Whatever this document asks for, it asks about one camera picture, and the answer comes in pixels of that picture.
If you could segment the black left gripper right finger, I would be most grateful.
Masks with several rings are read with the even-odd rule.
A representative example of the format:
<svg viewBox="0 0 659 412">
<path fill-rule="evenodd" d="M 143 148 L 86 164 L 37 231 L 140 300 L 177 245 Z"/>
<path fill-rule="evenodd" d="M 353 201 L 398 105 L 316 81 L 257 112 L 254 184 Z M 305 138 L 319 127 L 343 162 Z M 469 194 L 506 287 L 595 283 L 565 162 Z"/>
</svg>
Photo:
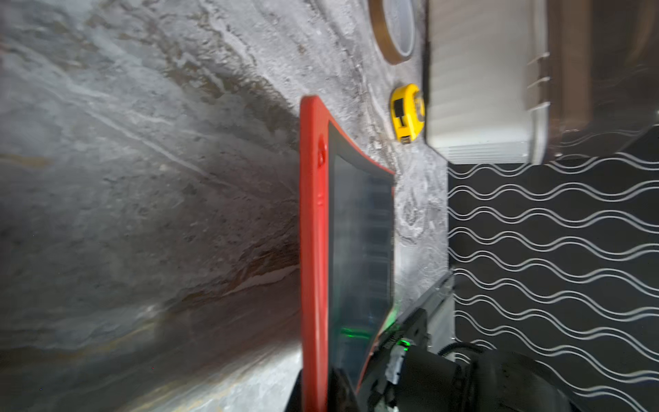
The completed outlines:
<svg viewBox="0 0 659 412">
<path fill-rule="evenodd" d="M 331 369 L 329 412 L 359 412 L 359 405 L 348 376 L 342 369 Z"/>
</svg>

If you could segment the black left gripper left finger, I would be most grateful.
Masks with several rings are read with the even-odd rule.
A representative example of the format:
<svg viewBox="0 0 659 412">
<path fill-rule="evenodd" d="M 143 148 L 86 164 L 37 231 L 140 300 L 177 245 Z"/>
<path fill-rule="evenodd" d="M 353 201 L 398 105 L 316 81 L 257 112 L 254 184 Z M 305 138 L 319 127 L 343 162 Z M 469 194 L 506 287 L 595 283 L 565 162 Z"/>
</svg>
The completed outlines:
<svg viewBox="0 0 659 412">
<path fill-rule="evenodd" d="M 289 400 L 287 402 L 285 412 L 302 412 L 302 395 L 301 395 L 301 383 L 302 383 L 302 373 L 300 372 L 297 375 L 296 381 L 293 385 L 293 390 L 290 394 Z"/>
</svg>

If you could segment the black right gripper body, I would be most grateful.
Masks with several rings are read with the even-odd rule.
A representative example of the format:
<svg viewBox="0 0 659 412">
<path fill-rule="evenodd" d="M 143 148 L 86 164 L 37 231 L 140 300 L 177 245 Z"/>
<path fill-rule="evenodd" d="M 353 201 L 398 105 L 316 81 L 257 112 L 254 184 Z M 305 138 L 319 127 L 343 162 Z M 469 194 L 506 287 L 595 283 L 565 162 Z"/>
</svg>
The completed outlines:
<svg viewBox="0 0 659 412">
<path fill-rule="evenodd" d="M 379 404 L 386 410 L 387 398 L 393 398 L 387 392 L 399 383 L 409 349 L 428 350 L 427 321 L 427 311 L 419 307 L 405 320 L 392 323 L 380 336 L 357 393 L 360 411 L 376 411 Z"/>
</svg>

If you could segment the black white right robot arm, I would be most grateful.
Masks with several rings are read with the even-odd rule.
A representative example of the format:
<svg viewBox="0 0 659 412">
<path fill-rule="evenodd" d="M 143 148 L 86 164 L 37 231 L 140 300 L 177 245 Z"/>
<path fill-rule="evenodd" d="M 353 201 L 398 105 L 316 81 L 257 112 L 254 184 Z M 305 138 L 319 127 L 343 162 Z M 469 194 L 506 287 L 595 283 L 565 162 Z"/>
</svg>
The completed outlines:
<svg viewBox="0 0 659 412">
<path fill-rule="evenodd" d="M 360 411 L 585 411 L 558 375 L 518 353 L 472 343 L 429 348 L 427 312 L 392 326 L 356 395 Z"/>
</svg>

